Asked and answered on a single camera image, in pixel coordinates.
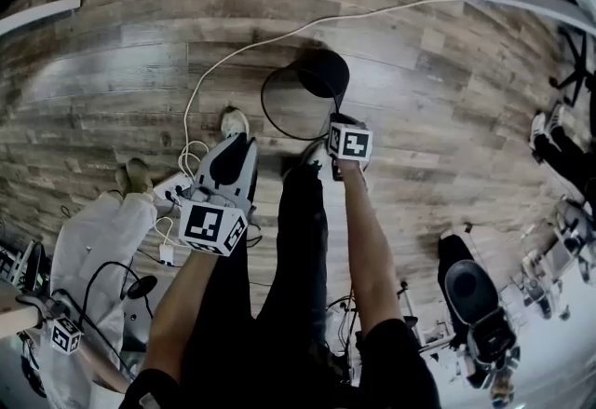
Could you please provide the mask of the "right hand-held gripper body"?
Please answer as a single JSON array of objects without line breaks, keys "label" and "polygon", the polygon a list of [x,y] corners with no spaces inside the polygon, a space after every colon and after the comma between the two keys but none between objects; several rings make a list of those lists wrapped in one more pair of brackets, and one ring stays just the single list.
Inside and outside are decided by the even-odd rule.
[{"label": "right hand-held gripper body", "polygon": [[327,151],[332,159],[332,178],[342,180],[337,160],[358,162],[366,169],[373,150],[373,132],[351,116],[341,113],[330,115]]}]

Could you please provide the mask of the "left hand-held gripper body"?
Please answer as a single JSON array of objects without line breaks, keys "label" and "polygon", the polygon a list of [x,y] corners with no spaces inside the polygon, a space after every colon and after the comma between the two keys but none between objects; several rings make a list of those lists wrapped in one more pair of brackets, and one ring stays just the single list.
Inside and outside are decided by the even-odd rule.
[{"label": "left hand-held gripper body", "polygon": [[195,251],[228,257],[251,224],[256,175],[251,182],[216,183],[198,174],[180,197],[178,238]]}]

